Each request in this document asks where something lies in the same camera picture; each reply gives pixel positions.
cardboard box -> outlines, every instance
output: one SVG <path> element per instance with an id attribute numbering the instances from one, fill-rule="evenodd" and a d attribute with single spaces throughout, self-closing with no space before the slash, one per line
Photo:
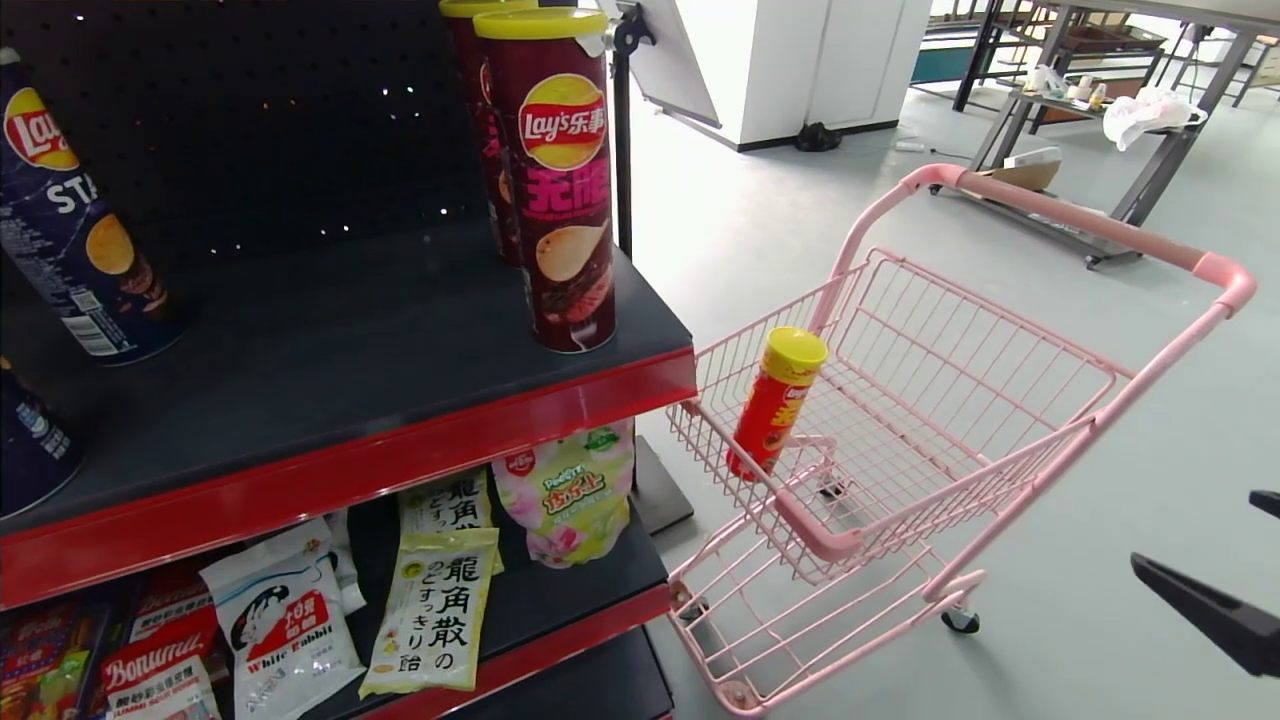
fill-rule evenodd
<path id="1" fill-rule="evenodd" d="M 1023 165 L 1021 168 L 995 168 L 978 174 L 988 176 L 1024 190 L 1042 192 L 1048 188 L 1048 183 L 1053 182 L 1053 176 L 1057 174 L 1060 167 L 1062 167 L 1062 161 L 1055 160 L 1041 165 Z"/>

yellow candy bag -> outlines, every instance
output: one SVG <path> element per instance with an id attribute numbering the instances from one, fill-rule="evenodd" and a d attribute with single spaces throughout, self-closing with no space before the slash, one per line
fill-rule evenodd
<path id="1" fill-rule="evenodd" d="M 495 528 L 402 536 L 360 697 L 429 685 L 474 691 Z"/>
<path id="2" fill-rule="evenodd" d="M 489 470 L 484 465 L 401 491 L 397 498 L 401 537 L 494 527 Z M 502 552 L 495 550 L 493 574 L 502 570 Z"/>

chip can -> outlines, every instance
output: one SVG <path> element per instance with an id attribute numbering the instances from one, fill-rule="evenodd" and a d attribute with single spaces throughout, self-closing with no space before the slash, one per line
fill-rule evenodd
<path id="1" fill-rule="evenodd" d="M 440 14 L 449 28 L 453 56 L 462 76 L 467 114 L 480 143 L 480 170 L 489 193 L 489 222 L 498 237 L 498 255 L 508 265 L 520 265 L 520 233 L 516 210 L 511 206 L 511 173 L 507 170 L 507 149 L 498 132 L 498 117 L 490 101 L 489 65 L 484 46 L 476 37 L 472 18 L 499 10 L 530 10 L 538 0 L 440 0 Z"/>
<path id="2" fill-rule="evenodd" d="M 155 355 L 182 334 L 169 293 L 81 169 L 9 47 L 0 49 L 0 245 L 102 365 Z"/>
<path id="3" fill-rule="evenodd" d="M 475 17 L 507 140 L 534 334 L 557 352 L 613 337 L 613 213 L 604 31 L 598 10 Z"/>
<path id="4" fill-rule="evenodd" d="M 0 357 L 0 518 L 58 492 L 79 469 L 79 446 Z"/>
<path id="5" fill-rule="evenodd" d="M 765 473 L 773 473 L 773 465 L 782 455 L 787 438 L 791 437 L 791 428 L 800 416 L 809 387 L 826 361 L 827 343 L 809 331 L 792 327 L 769 331 L 760 370 L 733 432 L 733 441 Z M 730 471 L 739 478 L 749 482 L 759 479 L 732 447 L 724 460 Z"/>

shopping cart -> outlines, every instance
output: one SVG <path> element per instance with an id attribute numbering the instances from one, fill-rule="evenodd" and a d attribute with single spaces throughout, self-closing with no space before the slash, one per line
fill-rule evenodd
<path id="1" fill-rule="evenodd" d="M 1120 242 L 1225 292 L 1134 373 L 890 251 L 854 265 L 868 228 L 931 184 Z M 671 578 L 668 618 L 721 703 L 764 715 L 936 615 L 977 632 L 968 597 L 986 571 L 968 570 L 974 557 L 1254 288 L 1226 258 L 955 165 L 904 178 L 854 223 L 827 282 L 700 352 L 699 398 L 667 410 L 741 509 Z M 732 434 L 778 325 L 808 328 L 831 352 L 771 475 Z M 730 451 L 762 479 L 732 474 Z M 970 520 L 986 527 L 952 560 L 928 543 Z M 780 602 L 791 580 L 812 591 Z"/>

red chip can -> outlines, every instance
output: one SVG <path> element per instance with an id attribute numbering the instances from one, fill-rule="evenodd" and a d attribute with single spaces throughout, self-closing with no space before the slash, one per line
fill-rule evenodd
<path id="1" fill-rule="evenodd" d="M 520 265 L 520 234 L 516 229 L 516 211 L 511 206 L 511 176 L 506 168 L 506 147 L 498 132 L 498 118 L 493 113 L 489 91 L 489 67 L 485 64 L 484 45 L 476 37 L 472 18 L 480 13 L 499 10 L 530 10 L 538 0 L 440 0 L 440 14 L 449 28 L 453 56 L 462 76 L 462 90 L 467 97 L 467 114 L 480 143 L 480 169 L 489 193 L 489 222 L 498 237 L 498 255 L 508 265 Z"/>
<path id="2" fill-rule="evenodd" d="M 534 334 L 557 352 L 613 337 L 613 214 L 599 10 L 475 17 L 507 141 Z"/>
<path id="3" fill-rule="evenodd" d="M 827 343 L 809 331 L 791 327 L 769 331 L 760 372 L 733 432 L 733 439 L 765 473 L 773 473 L 809 388 L 826 361 Z M 748 482 L 759 479 L 733 448 L 724 460 L 736 477 Z"/>

